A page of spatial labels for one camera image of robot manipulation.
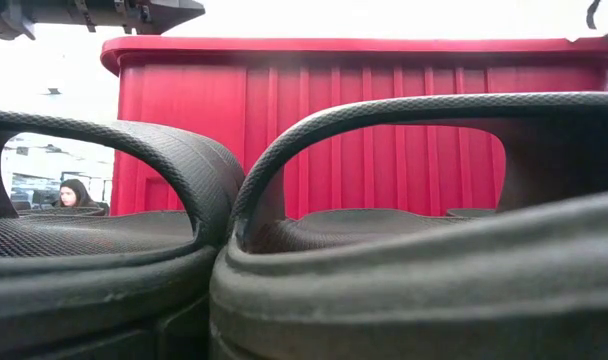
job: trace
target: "red storage cabinet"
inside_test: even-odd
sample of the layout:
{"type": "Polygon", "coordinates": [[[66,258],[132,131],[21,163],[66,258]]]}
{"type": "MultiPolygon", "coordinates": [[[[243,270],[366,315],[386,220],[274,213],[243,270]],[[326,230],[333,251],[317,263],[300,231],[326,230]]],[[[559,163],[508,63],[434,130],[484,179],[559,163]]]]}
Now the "red storage cabinet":
{"type": "MultiPolygon", "coordinates": [[[[104,44],[123,120],[212,137],[248,172],[284,130],[344,103],[433,94],[608,91],[608,40],[399,41],[136,36],[104,44]]],[[[494,207],[504,153],[489,134],[377,126],[323,141],[285,172],[288,215],[397,208],[443,215],[494,207]]],[[[152,169],[116,154],[114,214],[179,209],[152,169]]]]}

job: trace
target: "dark hair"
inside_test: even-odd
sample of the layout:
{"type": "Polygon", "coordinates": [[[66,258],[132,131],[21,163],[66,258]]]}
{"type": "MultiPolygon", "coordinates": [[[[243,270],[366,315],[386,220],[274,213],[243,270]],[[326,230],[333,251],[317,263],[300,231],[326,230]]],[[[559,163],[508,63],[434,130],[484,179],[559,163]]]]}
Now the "dark hair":
{"type": "MultiPolygon", "coordinates": [[[[97,204],[91,199],[91,196],[86,191],[86,187],[81,181],[77,179],[68,179],[60,184],[60,189],[67,187],[75,193],[75,205],[74,207],[97,207],[97,204]]],[[[62,198],[57,200],[57,206],[65,207],[62,203],[62,198]]]]}

